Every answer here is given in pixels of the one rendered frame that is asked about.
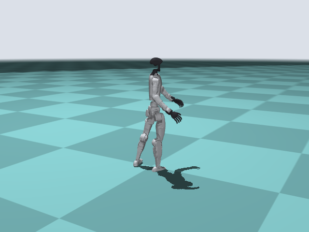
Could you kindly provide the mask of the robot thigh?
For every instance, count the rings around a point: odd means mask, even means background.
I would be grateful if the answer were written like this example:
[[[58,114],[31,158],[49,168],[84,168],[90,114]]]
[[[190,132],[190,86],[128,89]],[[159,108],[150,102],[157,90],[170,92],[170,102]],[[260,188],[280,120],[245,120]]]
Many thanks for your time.
[[[152,145],[155,147],[155,142],[157,140],[159,140],[161,143],[162,143],[162,140],[163,140],[163,137],[164,137],[164,134],[165,134],[165,127],[166,127],[166,124],[165,124],[165,117],[164,117],[164,114],[163,113],[160,113],[159,111],[154,111],[154,121],[156,123],[156,139],[153,139],[152,140]]]
[[[149,132],[151,130],[152,125],[154,124],[154,117],[149,115],[148,109],[146,110],[145,114],[146,114],[147,118],[145,120],[145,126],[144,126],[144,130],[143,130],[143,135],[141,137],[141,141],[142,142],[147,142]]]

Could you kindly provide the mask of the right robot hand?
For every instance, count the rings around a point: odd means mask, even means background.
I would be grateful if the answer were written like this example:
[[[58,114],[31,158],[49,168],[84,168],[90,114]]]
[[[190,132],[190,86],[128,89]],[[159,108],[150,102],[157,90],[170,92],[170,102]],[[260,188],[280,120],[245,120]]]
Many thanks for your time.
[[[171,115],[171,117],[176,121],[176,123],[178,123],[179,120],[180,120],[180,122],[181,122],[182,117],[179,116],[179,115],[181,115],[180,113],[173,112],[172,110],[171,110],[169,113],[166,111],[166,113],[167,113],[168,115]],[[180,119],[179,117],[180,117],[181,119]],[[177,122],[177,121],[178,121],[178,122]]]

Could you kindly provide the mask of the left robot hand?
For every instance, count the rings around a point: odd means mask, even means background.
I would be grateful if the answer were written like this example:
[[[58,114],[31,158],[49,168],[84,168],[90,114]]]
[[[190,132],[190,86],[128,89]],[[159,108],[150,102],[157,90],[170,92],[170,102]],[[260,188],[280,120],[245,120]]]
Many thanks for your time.
[[[179,105],[179,107],[183,107],[184,103],[181,100],[175,99],[175,97],[173,97],[173,96],[171,96],[171,99],[173,99],[172,102],[177,103]]]

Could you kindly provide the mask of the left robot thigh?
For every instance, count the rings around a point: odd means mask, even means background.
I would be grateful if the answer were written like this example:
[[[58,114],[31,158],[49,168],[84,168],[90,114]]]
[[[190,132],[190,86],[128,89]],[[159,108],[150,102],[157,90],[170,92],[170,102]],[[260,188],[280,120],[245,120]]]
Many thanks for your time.
[[[145,126],[144,126],[144,130],[143,130],[143,135],[141,137],[141,141],[142,142],[147,142],[149,132],[151,130],[152,125],[154,124],[154,117],[149,115],[148,109],[146,110],[145,114],[146,114],[147,118],[145,120]]]

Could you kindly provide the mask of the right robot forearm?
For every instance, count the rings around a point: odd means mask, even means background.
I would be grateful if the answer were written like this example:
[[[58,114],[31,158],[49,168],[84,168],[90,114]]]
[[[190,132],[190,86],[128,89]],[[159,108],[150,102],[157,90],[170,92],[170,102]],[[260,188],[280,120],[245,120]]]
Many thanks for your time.
[[[160,97],[158,95],[155,95],[154,99],[155,99],[157,105],[159,105],[162,108],[163,111],[167,111],[168,113],[171,111],[171,109],[168,108],[168,106],[163,103],[163,101],[160,99]]]

